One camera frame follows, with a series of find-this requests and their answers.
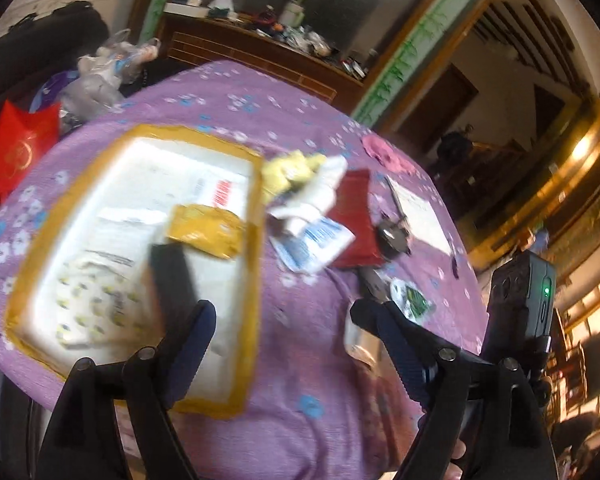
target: blue and white packet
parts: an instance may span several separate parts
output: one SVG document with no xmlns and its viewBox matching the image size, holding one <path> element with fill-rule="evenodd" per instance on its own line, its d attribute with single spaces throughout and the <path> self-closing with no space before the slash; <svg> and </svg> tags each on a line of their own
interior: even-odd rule
<svg viewBox="0 0 600 480">
<path fill-rule="evenodd" d="M 355 238 L 344 225 L 320 218 L 309 224 L 299 237 L 271 237 L 270 240 L 289 270 L 315 274 L 340 256 Z"/>
</svg>

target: purple tablecloth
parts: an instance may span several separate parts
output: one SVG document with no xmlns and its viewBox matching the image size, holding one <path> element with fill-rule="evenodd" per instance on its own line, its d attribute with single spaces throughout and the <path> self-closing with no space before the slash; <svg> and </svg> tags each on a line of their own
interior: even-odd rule
<svg viewBox="0 0 600 480">
<path fill-rule="evenodd" d="M 5 301 L 49 208 L 112 140 L 141 123 L 194 127 L 267 158 L 295 149 L 341 153 L 351 169 L 373 171 L 368 204 L 374 221 L 381 211 L 396 216 L 384 182 L 388 172 L 362 147 L 360 139 L 372 133 L 317 98 L 232 62 L 211 63 L 145 89 L 56 146 L 0 209 L 0 369 L 48 409 L 62 383 L 5 339 Z M 389 174 L 432 203 L 458 250 L 460 279 L 452 275 L 449 256 L 417 240 L 413 256 L 382 272 L 415 282 L 436 304 L 426 326 L 475 352 L 487 315 L 451 218 L 423 171 Z M 420 412 L 396 386 L 388 393 L 394 414 L 389 438 L 381 425 L 386 411 L 374 399 L 377 385 L 344 352 L 344 316 L 358 290 L 355 275 L 292 274 L 267 243 L 262 283 L 260 350 L 245 412 L 228 421 L 199 415 L 176 420 L 194 467 L 216 480 L 374 478 L 387 466 L 386 441 L 408 446 Z"/>
</svg>

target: pink object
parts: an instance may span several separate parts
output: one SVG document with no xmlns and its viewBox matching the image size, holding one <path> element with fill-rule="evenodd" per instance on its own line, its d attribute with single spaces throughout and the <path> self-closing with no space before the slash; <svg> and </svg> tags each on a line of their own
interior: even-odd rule
<svg viewBox="0 0 600 480">
<path fill-rule="evenodd" d="M 362 145 L 367 155 L 372 156 L 389 171 L 393 171 L 394 173 L 415 173 L 415 166 L 381 137 L 376 135 L 362 137 Z"/>
</svg>

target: screw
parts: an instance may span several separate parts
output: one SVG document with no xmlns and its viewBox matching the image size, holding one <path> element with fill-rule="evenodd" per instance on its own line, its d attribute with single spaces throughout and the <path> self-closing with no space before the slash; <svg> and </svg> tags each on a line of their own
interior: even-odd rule
<svg viewBox="0 0 600 480">
<path fill-rule="evenodd" d="M 155 355 L 155 348 L 152 346 L 145 346 L 144 348 L 139 349 L 138 357 L 142 359 L 142 361 L 148 361 L 153 358 Z"/>
<path fill-rule="evenodd" d="M 83 370 L 86 370 L 87 368 L 91 368 L 92 364 L 93 364 L 93 361 L 90 358 L 83 357 L 82 359 L 78 359 L 78 361 L 75 364 L 75 368 L 77 370 L 83 371 Z"/>
<path fill-rule="evenodd" d="M 513 357 L 505 357 L 502 360 L 502 364 L 507 370 L 511 370 L 512 372 L 515 372 L 518 368 L 520 368 L 518 361 L 516 361 Z"/>
<path fill-rule="evenodd" d="M 441 348 L 438 355 L 443 361 L 453 361 L 456 358 L 456 353 L 451 348 Z"/>
</svg>

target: ceiling light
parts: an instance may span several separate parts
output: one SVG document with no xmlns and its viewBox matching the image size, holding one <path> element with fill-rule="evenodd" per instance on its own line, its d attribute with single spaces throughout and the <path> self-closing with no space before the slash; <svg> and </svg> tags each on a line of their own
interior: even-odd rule
<svg viewBox="0 0 600 480">
<path fill-rule="evenodd" d="M 576 147 L 573 149 L 573 153 L 571 156 L 576 160 L 579 160 L 583 156 L 587 155 L 589 152 L 589 139 L 587 137 L 582 137 L 580 142 L 576 144 Z"/>
</svg>

